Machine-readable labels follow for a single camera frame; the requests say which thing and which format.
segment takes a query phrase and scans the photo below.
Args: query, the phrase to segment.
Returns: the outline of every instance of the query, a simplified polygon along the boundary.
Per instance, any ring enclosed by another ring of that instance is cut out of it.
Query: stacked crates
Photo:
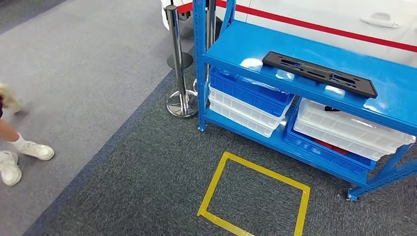
[[[325,105],[303,98],[294,130],[374,161],[416,141],[415,136],[329,110]]]
[[[210,69],[210,109],[270,138],[294,95],[216,67]],[[373,170],[382,156],[414,143],[415,136],[300,98],[288,115],[283,139],[289,145],[353,175]]]
[[[211,110],[268,138],[294,98],[216,67],[210,69],[209,86]]]

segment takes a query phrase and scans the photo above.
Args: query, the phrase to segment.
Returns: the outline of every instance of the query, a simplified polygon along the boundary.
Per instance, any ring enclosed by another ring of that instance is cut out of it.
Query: stanchion base
[[[187,109],[181,108],[181,101],[179,99],[179,91],[174,92],[167,101],[168,111],[175,117],[178,118],[189,118],[197,114],[198,103],[197,94],[194,91],[187,90],[188,104]]]
[[[193,82],[193,90],[197,92],[197,79],[195,79]]]
[[[191,64],[193,63],[193,61],[194,61],[194,59],[190,54],[182,53],[182,65],[183,65],[184,69],[190,67]],[[174,55],[170,55],[167,58],[167,64],[170,68],[175,69]]]

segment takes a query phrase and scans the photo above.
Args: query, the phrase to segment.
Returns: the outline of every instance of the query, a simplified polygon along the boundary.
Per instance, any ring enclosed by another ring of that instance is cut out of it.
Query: red stripe
[[[226,2],[223,1],[223,0],[216,0],[216,5],[226,8]],[[185,5],[178,8],[178,11],[180,13],[191,11],[191,10],[192,10],[192,2],[188,3],[188,4],[185,4]],[[375,43],[375,44],[379,44],[379,45],[384,45],[384,46],[388,46],[388,47],[392,47],[392,48],[398,48],[398,49],[403,49],[403,50],[406,50],[406,51],[417,53],[417,46],[408,45],[408,44],[404,44],[404,43],[393,42],[393,41],[384,40],[384,39],[380,39],[380,38],[374,38],[374,37],[370,37],[370,36],[366,36],[366,35],[362,35],[362,34],[357,34],[357,33],[352,33],[352,32],[347,32],[347,31],[343,31],[343,30],[339,30],[339,29],[333,29],[333,28],[326,27],[326,26],[320,26],[320,25],[316,25],[316,24],[313,24],[313,23],[300,21],[300,20],[296,20],[296,19],[293,19],[293,18],[285,17],[285,16],[275,15],[275,14],[265,12],[265,11],[256,10],[256,9],[246,7],[246,6],[236,5],[236,11],[243,12],[243,13],[250,14],[250,15],[254,15],[254,16],[259,16],[259,17],[262,17],[262,18],[271,19],[271,20],[274,20],[274,21],[284,22],[284,23],[294,25],[294,26],[300,26],[300,27],[304,27],[304,28],[308,28],[308,29],[312,29],[312,30],[317,30],[317,31],[321,31],[321,32],[331,33],[331,34],[336,34],[336,35],[347,37],[347,38],[353,38],[353,39],[357,39],[357,40],[361,40],[361,41],[365,41],[365,42]]]
[[[178,14],[182,14],[188,11],[192,11],[193,10],[193,2],[184,4],[182,6],[179,6],[178,8]]]

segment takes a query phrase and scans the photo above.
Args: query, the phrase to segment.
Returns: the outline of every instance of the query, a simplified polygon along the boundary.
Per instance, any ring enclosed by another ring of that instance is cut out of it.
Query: dark gray carpet
[[[66,0],[0,0],[0,34]]]
[[[170,116],[173,79],[170,73],[111,139],[114,150],[105,146],[27,235],[231,235],[196,215],[224,151],[311,187],[304,235],[416,235],[415,177],[347,202],[349,184],[336,177],[214,125],[199,133],[195,118]],[[208,211],[255,235],[292,235],[299,201],[299,190],[229,161]]]

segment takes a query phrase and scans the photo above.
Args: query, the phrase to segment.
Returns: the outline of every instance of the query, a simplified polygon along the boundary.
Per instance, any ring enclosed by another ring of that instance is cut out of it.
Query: yellow floor tape
[[[233,160],[239,164],[242,164],[246,167],[249,167],[255,171],[258,171],[264,175],[267,175],[269,177],[272,177],[276,180],[279,180],[281,182],[284,182],[286,184],[291,185],[292,187],[298,188],[300,190],[302,190],[302,196],[301,196],[301,202],[300,202],[300,206],[299,206],[299,210],[298,210],[298,216],[297,216],[297,222],[296,222],[296,227],[294,230],[294,235],[295,236],[300,236],[302,234],[302,228],[304,226],[304,219],[305,219],[305,213],[307,211],[307,204],[308,204],[308,198],[310,196],[310,187],[308,187],[307,185],[304,185],[300,182],[297,182],[293,179],[290,179],[288,177],[285,177],[283,175],[277,174],[273,171],[270,171],[268,169],[265,169],[262,166],[258,166],[252,162],[249,162],[243,158],[240,158],[238,156],[235,156],[229,152],[224,152],[219,165],[217,166],[216,171],[214,172],[213,178],[211,179],[210,185],[208,186],[206,195],[203,198],[203,201],[201,202],[201,206],[200,209],[197,212],[197,216],[202,216],[204,218],[206,218],[207,220],[211,221],[213,224],[228,230],[238,236],[254,236],[253,234],[246,232],[245,230],[232,225],[231,223],[207,212],[207,207],[209,205],[209,202],[211,200],[211,197],[213,196],[214,193],[214,189],[216,188],[217,183],[219,182],[220,179],[220,175],[223,171],[223,168],[226,164],[226,161],[230,159]]]

